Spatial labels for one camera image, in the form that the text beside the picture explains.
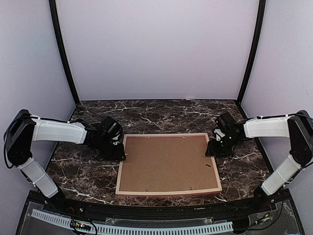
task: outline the wire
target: wire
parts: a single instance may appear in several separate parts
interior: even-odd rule
[[[268,204],[268,206],[269,206],[269,208],[270,208],[270,214],[272,213],[272,211],[273,211],[273,208],[272,208],[272,206],[270,205],[270,204]]]
[[[49,202],[48,200],[45,200],[45,202],[47,202],[54,210],[56,210],[58,213],[60,214],[63,214],[63,215],[67,215],[67,216],[70,216],[70,218],[73,220],[73,217],[76,217],[78,219],[82,219],[84,221],[87,221],[88,223],[90,223],[93,227],[94,227],[94,230],[95,230],[95,235],[98,235],[98,229],[97,227],[95,226],[95,224],[89,220],[89,219],[86,219],[86,218],[83,218],[81,216],[78,216],[78,215],[75,215],[75,214],[69,214],[69,213],[66,213],[66,212],[63,212],[63,211],[60,211],[58,209],[56,209],[53,204],[51,202]]]
[[[242,230],[257,231],[257,230],[265,230],[265,229],[268,229],[269,227],[271,227],[272,225],[274,225],[274,224],[279,220],[279,218],[280,218],[280,216],[281,216],[281,214],[282,214],[282,212],[283,212],[284,201],[285,201],[285,200],[284,200],[284,187],[282,187],[282,199],[281,199],[281,201],[282,201],[282,206],[281,206],[281,208],[280,208],[280,212],[279,212],[277,218],[276,218],[270,225],[268,225],[268,226],[266,226],[266,227],[264,227],[264,228],[261,228],[261,229],[251,229],[251,227],[257,225],[257,224],[258,224],[257,222],[260,221],[260,220],[257,220],[257,221],[255,221],[252,225],[250,225],[250,226],[248,226],[248,227],[246,227],[246,228],[234,228],[234,231],[242,231]]]
[[[313,121],[313,118],[312,118],[312,117],[310,117],[310,116],[306,116],[306,115],[303,115],[303,114],[292,114],[292,115],[295,115],[295,116],[300,116],[300,117],[305,117],[305,118],[310,119],[310,120],[312,120],[312,121]]]

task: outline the black frame edge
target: black frame edge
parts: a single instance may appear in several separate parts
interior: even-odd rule
[[[241,104],[238,101],[236,101],[235,103],[236,103],[236,105],[237,105],[241,115],[244,117],[244,119],[247,119],[248,117],[247,117],[245,111],[243,110]],[[260,150],[260,152],[261,152],[261,154],[263,156],[263,159],[264,159],[264,161],[266,163],[266,166],[268,167],[269,172],[273,173],[274,169],[273,169],[273,167],[272,167],[272,165],[271,165],[271,163],[269,161],[268,155],[267,155],[267,153],[266,153],[266,151],[265,151],[265,149],[264,149],[260,139],[259,138],[254,138],[254,141],[255,141],[256,145],[258,146],[258,149]]]
[[[262,23],[263,23],[263,17],[264,17],[264,12],[265,12],[265,3],[266,3],[266,0],[260,0],[259,1],[258,15],[256,18],[250,54],[249,54],[248,62],[246,65],[246,71],[244,74],[244,78],[243,78],[243,81],[242,81],[242,84],[240,87],[240,91],[239,91],[239,94],[237,97],[237,102],[239,104],[241,104],[243,99],[244,99],[246,88],[248,86],[248,82],[249,82],[250,75],[252,72],[256,51],[258,49],[258,44],[259,44],[261,29],[262,29]]]
[[[55,0],[49,0],[49,5],[50,5],[50,12],[51,12],[51,18],[52,18],[55,38],[56,38],[56,41],[58,44],[59,53],[60,53],[60,57],[61,57],[62,64],[63,64],[63,69],[64,69],[65,75],[67,77],[67,82],[68,82],[70,91],[72,93],[74,102],[77,105],[80,103],[80,100],[78,97],[78,93],[77,93],[77,90],[76,90],[76,87],[74,84],[72,74],[70,72],[70,68],[69,68],[69,64],[68,64],[68,60],[67,60],[67,55],[65,52],[65,47],[64,47],[64,43],[63,43],[62,34],[61,34],[61,28],[60,28],[60,22],[59,22],[59,17],[58,17],[58,10],[57,10],[56,1]]]
[[[296,218],[297,226],[302,235],[304,235],[304,229],[298,215],[298,211],[295,207],[292,195],[290,194],[289,189],[284,190],[284,199],[289,200],[293,213]],[[279,194],[274,194],[273,199],[275,201],[279,201],[281,196]],[[27,206],[29,202],[35,202],[38,204],[42,204],[44,206],[44,210],[59,213],[59,211],[55,211],[53,208],[49,206],[49,204],[45,203],[46,198],[37,191],[30,190],[28,197],[26,199],[26,203],[24,205],[24,210],[20,216],[20,222],[17,227],[17,232],[21,230],[23,218],[26,213]],[[86,219],[93,219],[96,221],[106,221],[107,218],[127,218],[132,220],[180,220],[180,219],[194,219],[194,218],[204,218],[204,217],[213,217],[214,219],[226,219],[227,221],[237,221],[241,219],[247,218],[251,214],[250,209],[246,209],[242,211],[242,213],[232,212],[229,213],[229,208],[233,206],[240,205],[250,205],[252,198],[242,199],[239,201],[232,201],[226,203],[218,203],[218,204],[206,204],[206,205],[198,205],[198,206],[184,206],[184,207],[130,207],[130,206],[114,206],[114,205],[105,205],[98,203],[89,203],[76,201],[71,199],[66,199],[67,203],[77,210],[79,208],[83,208],[84,212],[79,213],[79,216]],[[264,207],[261,211],[267,211],[268,207]],[[90,216],[90,212],[94,211],[98,214],[99,218],[95,218],[94,216]]]

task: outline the dark marble tabletop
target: dark marble tabletop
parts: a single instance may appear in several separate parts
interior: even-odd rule
[[[72,119],[100,122],[115,118],[124,134],[203,133],[212,136],[214,119],[230,112],[241,116],[234,101],[228,100],[128,100],[86,101],[78,105]],[[94,160],[87,146],[59,143],[47,168],[67,198],[125,206],[191,206],[234,201],[253,196],[253,190],[269,176],[263,157],[254,141],[235,150],[232,159],[216,159],[223,191],[214,195],[172,197],[116,196],[119,162]]]

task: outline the wooden picture frame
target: wooden picture frame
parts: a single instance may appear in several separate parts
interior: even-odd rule
[[[132,138],[144,138],[145,140],[160,140],[160,138],[163,138],[163,140],[165,140],[164,138],[171,138],[171,139],[167,139],[167,141],[169,140],[173,140],[174,141],[174,138],[175,140],[178,140],[177,138],[179,138],[179,141],[181,141],[180,138],[182,139],[186,139],[186,140],[196,140],[195,138],[191,138],[191,137],[198,137],[198,140],[199,138],[205,138],[205,148],[206,148],[206,145],[209,141],[209,137],[208,137],[208,134],[207,133],[188,133],[188,134],[126,134],[124,136],[124,147],[125,147],[125,153],[126,153],[126,161],[121,161],[120,162],[120,165],[119,165],[119,170],[118,170],[118,175],[117,175],[117,184],[116,184],[116,195],[127,195],[127,196],[173,196],[173,195],[193,195],[193,194],[210,194],[210,193],[219,193],[222,191],[222,185],[221,185],[221,182],[220,182],[220,178],[219,178],[219,174],[218,174],[218,170],[217,170],[217,166],[216,166],[216,163],[215,163],[215,159],[214,157],[205,157],[204,156],[204,153],[205,153],[205,150],[203,151],[203,142],[201,144],[201,153],[203,151],[203,156],[201,156],[201,164],[200,168],[203,169],[203,161],[205,162],[209,162],[209,164],[206,164],[206,166],[209,166],[208,170],[210,170],[210,175],[211,175],[211,182],[214,183],[214,187],[213,188],[202,188],[202,189],[196,189],[194,190],[193,188],[189,187],[187,188],[186,190],[170,190],[170,191],[148,191],[147,189],[145,191],[141,190],[141,191],[136,191],[136,190],[133,190],[133,191],[130,191],[130,190],[121,190],[121,180],[122,180],[122,174],[123,174],[123,167],[126,166],[126,164],[128,163],[127,162],[127,159],[128,158],[131,158],[131,156],[128,155],[127,153],[127,148],[128,148],[128,145],[127,145],[127,140],[131,140]],[[201,177],[199,177],[199,181],[205,181],[207,180],[205,178],[205,176],[202,174]]]

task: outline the black metal pole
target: black metal pole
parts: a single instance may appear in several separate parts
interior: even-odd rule
[[[50,4],[50,12],[51,12],[51,18],[52,18],[52,23],[53,23],[53,28],[54,28],[54,33],[55,33],[55,38],[57,40],[58,48],[59,48],[59,53],[60,57],[62,60],[63,68],[65,75],[67,77],[67,82],[70,88],[70,91],[72,93],[73,99],[75,104],[79,104],[80,100],[77,94],[77,90],[75,88],[74,80],[72,77],[72,74],[69,69],[69,64],[67,61],[67,55],[65,52],[65,47],[63,44],[63,39],[62,39],[62,34],[61,34],[61,28],[60,28],[60,23],[59,23],[59,18],[58,18],[58,11],[57,11],[57,6],[55,0],[49,0]]]
[[[265,11],[265,3],[266,3],[266,0],[260,0],[259,1],[259,10],[258,10],[257,18],[256,18],[256,24],[255,24],[255,29],[254,29],[254,35],[253,35],[250,55],[248,58],[248,63],[246,65],[246,71],[245,71],[245,75],[243,78],[243,82],[241,84],[240,91],[239,91],[239,94],[237,97],[237,102],[239,104],[241,104],[241,102],[243,101],[243,98],[244,98],[244,95],[246,92],[246,88],[248,86],[248,82],[250,79],[256,51],[258,48],[261,29],[262,29],[262,23],[263,23],[263,16],[264,16],[264,11]]]

